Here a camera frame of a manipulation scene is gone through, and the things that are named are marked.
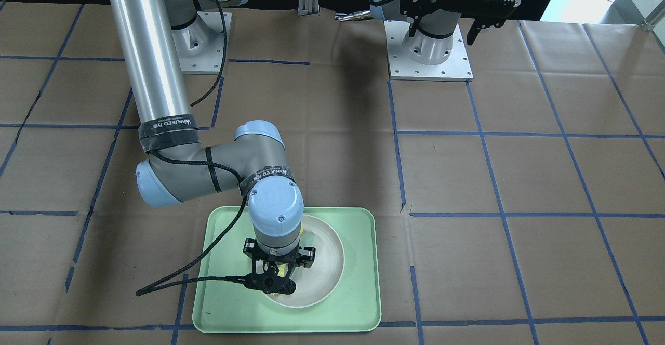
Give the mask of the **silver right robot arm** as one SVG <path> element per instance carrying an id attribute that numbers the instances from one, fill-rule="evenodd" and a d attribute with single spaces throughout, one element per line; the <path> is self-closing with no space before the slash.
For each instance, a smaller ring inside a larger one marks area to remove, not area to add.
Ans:
<path id="1" fill-rule="evenodd" d="M 166 207 L 238 188 L 254 227 L 243 251 L 247 276 L 227 281 L 266 294 L 290 295 L 296 267 L 314 263 L 302 247 L 304 201 L 273 123 L 247 122 L 232 143 L 203 148 L 186 96 L 183 64 L 222 75 L 228 28 L 224 6 L 247 0 L 110 0 L 140 118 L 148 159 L 136 167 L 143 200 Z"/>

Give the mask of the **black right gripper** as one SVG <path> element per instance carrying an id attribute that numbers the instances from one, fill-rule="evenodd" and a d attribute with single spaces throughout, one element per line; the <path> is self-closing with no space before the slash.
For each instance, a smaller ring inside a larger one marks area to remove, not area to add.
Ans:
<path id="1" fill-rule="evenodd" d="M 264 252 L 256 239 L 247 238 L 243 252 L 252 260 L 251 273 L 245 276 L 243 286 L 268 294 L 292 295 L 297 285 L 291 275 L 297 267 L 310 268 L 316 257 L 313 246 L 296 248 L 284 255 Z"/>

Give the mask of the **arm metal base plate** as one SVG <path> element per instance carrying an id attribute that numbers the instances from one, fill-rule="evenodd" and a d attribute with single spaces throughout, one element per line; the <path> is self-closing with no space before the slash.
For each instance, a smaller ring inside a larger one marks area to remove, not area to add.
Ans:
<path id="1" fill-rule="evenodd" d="M 184 74 L 217 75 L 222 64 L 224 28 L 219 12 L 197 13 L 196 20 L 172 30 L 181 72 Z"/>
<path id="2" fill-rule="evenodd" d="M 406 21 L 385 21 L 390 79 L 470 82 L 474 75 L 459 26 L 438 40 L 415 31 Z"/>

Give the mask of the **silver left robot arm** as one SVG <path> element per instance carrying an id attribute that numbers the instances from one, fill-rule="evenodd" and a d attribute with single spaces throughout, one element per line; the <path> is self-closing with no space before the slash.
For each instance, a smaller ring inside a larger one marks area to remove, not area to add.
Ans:
<path id="1" fill-rule="evenodd" d="M 467 34 L 472 45 L 484 29 L 500 28 L 522 0 L 368 0 L 373 18 L 406 21 L 402 45 L 409 57 L 425 65 L 444 63 L 452 50 L 459 18 L 473 19 Z"/>

